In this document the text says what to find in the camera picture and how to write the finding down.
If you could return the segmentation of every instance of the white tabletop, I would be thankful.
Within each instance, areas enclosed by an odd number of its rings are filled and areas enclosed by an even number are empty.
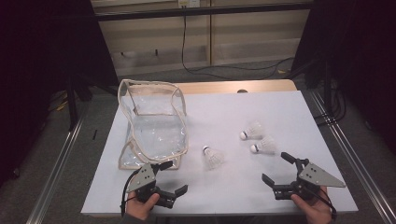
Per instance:
[[[155,206],[153,215],[299,213],[292,201],[275,200],[272,189],[262,182],[262,174],[270,176],[276,184],[289,184],[296,179],[296,167],[280,157],[282,151],[295,158],[309,159],[344,181],[299,91],[188,94],[185,98],[190,148],[178,170],[159,171],[157,186],[173,192],[187,184],[189,190],[177,198],[172,209]],[[257,141],[239,138],[239,133],[254,120],[263,125],[266,134],[274,137],[278,148],[275,156],[252,154],[249,147]],[[118,169],[126,129],[127,119],[119,109],[82,214],[120,215],[122,189],[132,173]],[[204,145],[225,154],[220,168],[211,171],[206,168]],[[329,188],[329,196],[339,213],[358,211],[348,188]]]

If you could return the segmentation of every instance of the badminton shuttlecock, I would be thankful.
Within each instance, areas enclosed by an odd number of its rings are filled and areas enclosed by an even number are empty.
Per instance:
[[[254,144],[250,147],[250,151],[253,153],[262,153],[268,155],[275,155],[276,143],[272,136],[265,136],[259,143]]]
[[[221,166],[224,162],[224,155],[222,152],[210,148],[209,146],[203,147],[205,161],[210,170]]]
[[[242,140],[247,140],[247,139],[262,139],[263,136],[263,130],[262,130],[262,125],[258,122],[255,121],[250,126],[242,131],[239,136],[241,137]]]

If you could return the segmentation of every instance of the gray carpet floor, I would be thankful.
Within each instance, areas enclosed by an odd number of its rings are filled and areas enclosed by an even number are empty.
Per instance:
[[[249,80],[271,76],[270,79],[277,79],[285,76],[283,73],[278,73],[277,70],[288,71],[291,63],[292,60],[288,60],[280,64],[274,74],[274,70],[271,69],[248,71],[218,67],[201,70],[199,71],[200,75],[193,75],[185,70],[176,70],[124,78],[169,82],[227,80],[220,77]],[[238,66],[255,68],[271,64],[274,62],[243,63]],[[312,115],[318,115],[319,111],[309,93],[311,90],[307,90],[304,86],[304,77],[297,77],[294,82],[297,88],[302,91]],[[115,96],[96,88],[92,88],[92,92],[93,98],[90,102],[78,100],[78,108],[82,108],[84,105],[88,106],[88,115],[83,121],[77,141],[72,147],[62,178],[56,186],[42,223],[120,222],[120,217],[94,218],[86,217],[80,213],[118,106]],[[367,129],[364,117],[347,98],[346,109],[346,116],[339,121],[340,127],[357,151],[367,171],[388,199],[389,204],[396,207],[396,188],[392,182],[396,179],[395,155],[389,151],[380,135]],[[8,180],[0,188],[0,223],[26,223],[64,145],[64,140],[68,135],[68,125],[67,107],[61,111],[54,110],[49,114],[46,126],[21,166],[20,178]],[[337,223],[383,223],[382,217],[378,214],[330,129],[327,126],[320,126],[319,129],[359,208],[357,213],[340,215]],[[168,221],[170,223],[209,223],[208,220],[206,217],[173,217]],[[280,219],[276,221],[275,223],[290,223],[290,221]]]

